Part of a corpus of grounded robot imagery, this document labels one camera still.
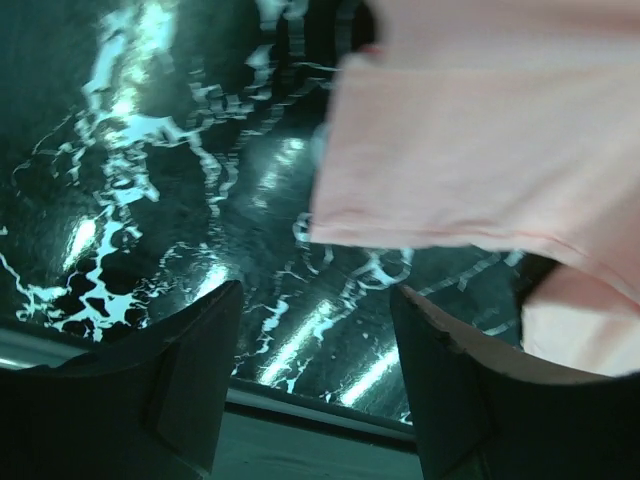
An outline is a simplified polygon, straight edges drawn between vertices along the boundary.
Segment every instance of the black marble surface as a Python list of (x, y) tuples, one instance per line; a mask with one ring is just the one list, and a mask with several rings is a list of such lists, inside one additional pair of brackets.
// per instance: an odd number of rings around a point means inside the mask
[(112, 341), (237, 278), (236, 377), (405, 422), (389, 286), (515, 342), (517, 254), (308, 242), (359, 1), (5, 4), (3, 318)]

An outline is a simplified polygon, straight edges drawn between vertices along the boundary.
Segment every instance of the pink garment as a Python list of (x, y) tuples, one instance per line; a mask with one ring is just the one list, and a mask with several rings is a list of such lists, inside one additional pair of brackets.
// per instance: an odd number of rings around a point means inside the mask
[(640, 308), (604, 282), (558, 268), (522, 311), (523, 347), (536, 357), (601, 375), (640, 370)]
[(312, 241), (523, 249), (640, 303), (640, 2), (370, 3)]

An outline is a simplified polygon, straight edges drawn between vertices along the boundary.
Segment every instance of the reflective surface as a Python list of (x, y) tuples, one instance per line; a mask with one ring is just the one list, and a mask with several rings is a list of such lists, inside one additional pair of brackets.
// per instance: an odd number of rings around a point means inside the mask
[(234, 375), (400, 421), (389, 286), (515, 340), (517, 254), (308, 243), (335, 65), (374, 40), (359, 1), (24, 0), (0, 23), (3, 318), (113, 341), (237, 278)]

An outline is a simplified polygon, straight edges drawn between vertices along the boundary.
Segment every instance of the pink fabric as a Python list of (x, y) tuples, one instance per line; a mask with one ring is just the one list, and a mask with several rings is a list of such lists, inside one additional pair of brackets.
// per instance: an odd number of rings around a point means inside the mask
[(370, 3), (312, 241), (524, 249), (640, 303), (640, 2)]
[(640, 370), (640, 308), (609, 285), (561, 267), (522, 312), (524, 350), (601, 375)]

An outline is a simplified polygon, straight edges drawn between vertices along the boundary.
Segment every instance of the glossy black floor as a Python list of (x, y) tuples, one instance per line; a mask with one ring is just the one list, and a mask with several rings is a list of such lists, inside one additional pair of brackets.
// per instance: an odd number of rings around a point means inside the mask
[(360, 2), (5, 4), (3, 317), (110, 341), (237, 278), (234, 375), (400, 421), (390, 285), (514, 341), (517, 254), (308, 242), (334, 67), (374, 39)]

